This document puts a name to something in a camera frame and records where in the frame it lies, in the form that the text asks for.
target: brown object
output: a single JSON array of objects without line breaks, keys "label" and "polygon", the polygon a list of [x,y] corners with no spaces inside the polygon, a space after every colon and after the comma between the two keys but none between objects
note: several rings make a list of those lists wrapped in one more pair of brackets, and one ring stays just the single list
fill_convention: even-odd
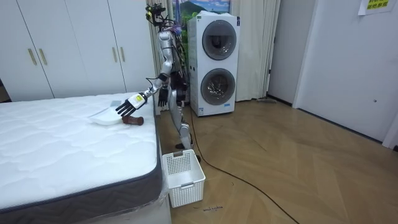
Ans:
[{"label": "brown object", "polygon": [[144,124],[144,118],[143,117],[139,117],[139,118],[135,118],[133,116],[128,116],[128,117],[122,117],[122,121],[124,124],[135,124],[138,126],[141,126]]}]

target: robot finger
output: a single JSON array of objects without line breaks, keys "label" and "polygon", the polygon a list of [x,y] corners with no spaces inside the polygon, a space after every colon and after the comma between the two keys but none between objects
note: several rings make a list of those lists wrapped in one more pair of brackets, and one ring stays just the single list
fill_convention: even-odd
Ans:
[{"label": "robot finger", "polygon": [[120,105],[118,108],[116,108],[116,111],[120,110],[121,108],[125,107],[126,103],[123,103],[122,105]]},{"label": "robot finger", "polygon": [[134,110],[134,107],[133,107],[133,106],[128,107],[128,108],[124,111],[124,113],[123,113],[121,116],[127,115],[127,114],[130,113],[132,110]]},{"label": "robot finger", "polygon": [[130,115],[132,115],[135,112],[136,109],[131,110],[126,116],[129,117]]},{"label": "robot finger", "polygon": [[128,106],[129,105],[127,103],[123,103],[118,108],[116,108],[116,111],[124,111],[126,109],[126,107],[128,107]]}]

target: dryer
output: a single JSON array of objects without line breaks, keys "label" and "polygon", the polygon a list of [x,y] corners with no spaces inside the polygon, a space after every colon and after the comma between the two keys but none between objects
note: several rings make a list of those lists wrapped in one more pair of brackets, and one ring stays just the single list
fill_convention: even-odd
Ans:
[{"label": "dryer", "polygon": [[188,22],[190,104],[198,116],[235,109],[240,18],[202,11]]}]

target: wardrobe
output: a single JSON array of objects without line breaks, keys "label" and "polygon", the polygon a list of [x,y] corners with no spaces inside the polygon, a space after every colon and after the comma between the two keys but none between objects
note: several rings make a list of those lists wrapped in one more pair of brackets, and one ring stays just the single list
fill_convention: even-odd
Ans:
[{"label": "wardrobe", "polygon": [[144,91],[145,0],[0,1],[0,79],[12,101]]}]

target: robot leg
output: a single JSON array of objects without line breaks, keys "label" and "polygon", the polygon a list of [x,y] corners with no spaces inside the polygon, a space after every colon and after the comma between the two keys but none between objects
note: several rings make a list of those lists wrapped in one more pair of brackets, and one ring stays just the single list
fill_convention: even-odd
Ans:
[{"label": "robot leg", "polygon": [[182,107],[177,105],[177,91],[169,87],[169,110],[175,128],[185,149],[193,149],[189,124],[183,119]]}]

